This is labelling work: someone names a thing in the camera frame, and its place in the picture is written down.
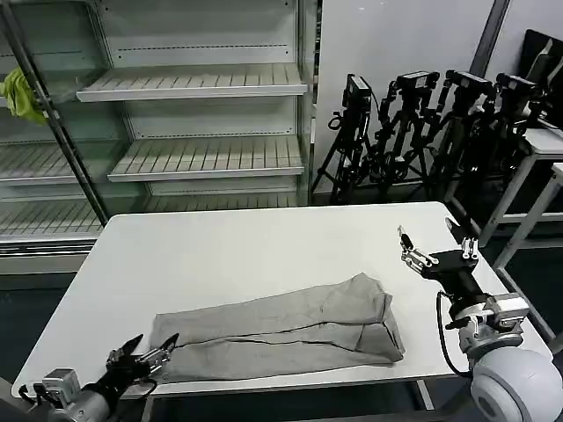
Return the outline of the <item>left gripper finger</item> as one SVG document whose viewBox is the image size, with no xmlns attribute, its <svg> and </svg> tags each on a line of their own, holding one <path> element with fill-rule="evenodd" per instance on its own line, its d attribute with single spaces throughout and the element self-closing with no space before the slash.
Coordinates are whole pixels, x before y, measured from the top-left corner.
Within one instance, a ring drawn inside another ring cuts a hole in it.
<svg viewBox="0 0 563 422">
<path fill-rule="evenodd" d="M 171 359 L 179 334 L 171 335 L 161 346 L 153 348 L 135 358 L 135 370 L 139 375 L 152 375 L 162 369 Z"/>
<path fill-rule="evenodd" d="M 117 349 L 113 349 L 106 359 L 107 365 L 117 365 L 121 360 L 130 356 L 133 351 L 137 348 L 141 340 L 143 339 L 143 335 L 139 334 L 132 339 L 126 341 L 121 347 Z"/>
</svg>

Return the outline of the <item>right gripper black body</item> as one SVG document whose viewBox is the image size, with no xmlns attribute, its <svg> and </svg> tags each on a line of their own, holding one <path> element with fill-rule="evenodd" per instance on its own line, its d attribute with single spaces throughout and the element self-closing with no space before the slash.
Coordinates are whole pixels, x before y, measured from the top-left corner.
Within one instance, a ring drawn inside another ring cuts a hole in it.
<svg viewBox="0 0 563 422">
<path fill-rule="evenodd" d="M 485 293 L 472 275 L 477 259 L 464 259 L 461 250 L 432 253 L 431 257 L 437 258 L 438 263 L 424 267 L 422 277 L 442 286 L 452 309 L 467 309 L 485 301 Z"/>
</svg>

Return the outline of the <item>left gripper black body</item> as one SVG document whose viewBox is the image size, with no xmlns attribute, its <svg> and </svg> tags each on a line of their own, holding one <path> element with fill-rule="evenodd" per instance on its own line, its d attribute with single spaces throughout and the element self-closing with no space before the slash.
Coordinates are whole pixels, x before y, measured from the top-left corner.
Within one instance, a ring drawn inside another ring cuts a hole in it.
<svg viewBox="0 0 563 422">
<path fill-rule="evenodd" d="M 130 387 L 149 377 L 150 364 L 143 356 L 121 356 L 106 362 L 106 372 L 96 382 L 86 384 L 79 398 L 97 394 L 107 403 L 117 403 Z"/>
</svg>

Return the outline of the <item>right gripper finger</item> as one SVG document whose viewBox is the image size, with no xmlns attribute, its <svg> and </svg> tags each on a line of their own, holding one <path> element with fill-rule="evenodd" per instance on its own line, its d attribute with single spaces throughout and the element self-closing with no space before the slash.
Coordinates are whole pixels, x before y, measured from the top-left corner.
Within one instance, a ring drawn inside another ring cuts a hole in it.
<svg viewBox="0 0 563 422">
<path fill-rule="evenodd" d="M 461 247 L 462 258 L 465 260 L 479 259 L 479 242 L 474 236 L 471 236 L 463 227 L 458 225 L 449 217 L 445 218 L 446 225 L 450 234 L 454 237 L 457 244 Z"/>
<path fill-rule="evenodd" d="M 422 277 L 436 277 L 439 259 L 417 248 L 402 225 L 398 226 L 401 260 Z"/>
</svg>

